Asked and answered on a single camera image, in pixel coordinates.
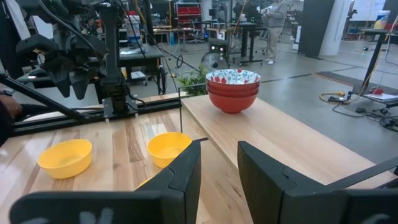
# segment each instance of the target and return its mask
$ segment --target metal rod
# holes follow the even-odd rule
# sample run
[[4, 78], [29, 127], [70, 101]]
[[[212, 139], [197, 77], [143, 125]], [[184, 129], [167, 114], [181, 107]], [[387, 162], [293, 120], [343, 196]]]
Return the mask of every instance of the metal rod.
[[181, 103], [181, 88], [178, 88], [178, 98], [180, 100], [180, 131], [182, 132], [182, 103]]
[[352, 186], [354, 184], [367, 180], [371, 177], [374, 177], [375, 175], [388, 171], [389, 169], [396, 168], [397, 166], [398, 166], [398, 156], [388, 161], [377, 164], [375, 166], [369, 167], [360, 172], [357, 172], [353, 175], [349, 175], [345, 178], [337, 180], [336, 182], [328, 184], [327, 187], [329, 187], [332, 190], [345, 189], [349, 186]]
[[[152, 25], [152, 13], [150, 11], [150, 1], [149, 0], [144, 0], [144, 6], [145, 6], [145, 16], [147, 19], [147, 31], [150, 37], [154, 36], [154, 27]], [[155, 40], [152, 38], [148, 38], [148, 43], [149, 45], [155, 45]]]
[[8, 78], [7, 76], [5, 76], [5, 74], [0, 74], [0, 83], [5, 84], [9, 88], [18, 91], [19, 93], [22, 93], [32, 98], [33, 100], [43, 103], [44, 105], [50, 107], [51, 109], [55, 109], [65, 114], [69, 118], [75, 119], [77, 121], [83, 121], [85, 119], [80, 113], [77, 113], [67, 108], [66, 106], [61, 105], [60, 103], [57, 103], [56, 101], [53, 101], [50, 98], [41, 95], [40, 93], [37, 93], [34, 90], [31, 90], [30, 88], [27, 88], [25, 85]]

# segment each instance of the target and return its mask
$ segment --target yellow cable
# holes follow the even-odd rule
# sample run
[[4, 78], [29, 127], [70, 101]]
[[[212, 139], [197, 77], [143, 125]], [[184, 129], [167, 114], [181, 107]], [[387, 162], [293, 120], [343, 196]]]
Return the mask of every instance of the yellow cable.
[[233, 33], [235, 33], [235, 32], [236, 32], [236, 29], [238, 28], [239, 21], [241, 20], [242, 13], [243, 13], [243, 9], [244, 9], [246, 3], [248, 3], [248, 0], [244, 0], [243, 6], [242, 6], [242, 10], [241, 10], [241, 14], [239, 15], [239, 18], [238, 18], [238, 20], [236, 21], [236, 25], [235, 25], [235, 29], [234, 29], [234, 32], [233, 32]]
[[141, 18], [142, 18], [142, 21], [143, 21], [142, 24], [147, 24], [147, 21], [145, 20], [145, 17], [142, 15], [141, 10], [139, 9], [137, 0], [135, 0], [135, 3], [136, 3], [136, 11], [138, 12], [138, 14], [139, 14], [139, 15], [141, 16]]

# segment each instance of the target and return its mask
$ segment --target green plant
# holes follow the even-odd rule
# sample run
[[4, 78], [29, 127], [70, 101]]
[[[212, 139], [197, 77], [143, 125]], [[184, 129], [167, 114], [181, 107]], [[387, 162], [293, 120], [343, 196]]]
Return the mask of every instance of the green plant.
[[[203, 65], [200, 64], [199, 72], [192, 70], [188, 72], [187, 76], [179, 78], [178, 81], [183, 85], [182, 87], [195, 84], [205, 84], [207, 73], [208, 71], [206, 71]], [[182, 89], [182, 91], [186, 91], [190, 96], [200, 96], [207, 94], [206, 85], [186, 87]]]

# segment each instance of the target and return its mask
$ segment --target wooden table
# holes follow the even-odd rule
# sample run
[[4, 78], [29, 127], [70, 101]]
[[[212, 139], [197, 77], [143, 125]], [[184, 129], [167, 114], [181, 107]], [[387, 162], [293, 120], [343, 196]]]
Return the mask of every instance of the wooden table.
[[176, 28], [176, 29], [154, 29], [154, 34], [155, 35], [157, 35], [157, 34], [168, 34], [167, 42], [170, 45], [170, 34], [175, 32], [178, 35], [178, 33], [181, 32], [182, 33], [182, 51], [187, 52], [185, 50], [185, 32], [186, 31], [193, 31], [193, 30], [194, 30], [194, 28], [189, 28], [189, 27], [188, 28]]
[[[260, 99], [240, 114], [223, 113], [208, 96], [185, 98], [182, 103], [236, 169], [238, 141], [247, 141], [279, 162], [325, 185], [374, 165]], [[351, 187], [374, 188], [396, 177], [385, 172]]]
[[[153, 96], [144, 100], [173, 96]], [[204, 138], [188, 112], [182, 112], [185, 133], [192, 139]], [[8, 223], [11, 205], [31, 192], [134, 190], [141, 182], [160, 172], [148, 155], [146, 146], [149, 140], [157, 134], [179, 129], [180, 115], [176, 109], [8, 139], [0, 147], [0, 223]], [[36, 163], [40, 153], [58, 142], [76, 138], [92, 142], [93, 162], [76, 177], [65, 180], [50, 178]], [[252, 223], [237, 170], [209, 141], [201, 143], [201, 162], [197, 223]]]

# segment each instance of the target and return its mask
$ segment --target pants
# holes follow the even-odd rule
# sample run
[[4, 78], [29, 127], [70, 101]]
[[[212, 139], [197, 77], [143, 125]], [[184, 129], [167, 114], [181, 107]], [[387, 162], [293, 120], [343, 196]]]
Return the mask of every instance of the pants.
[[283, 27], [275, 27], [268, 29], [268, 56], [270, 59], [276, 58], [276, 46], [278, 45], [279, 36], [283, 31]]

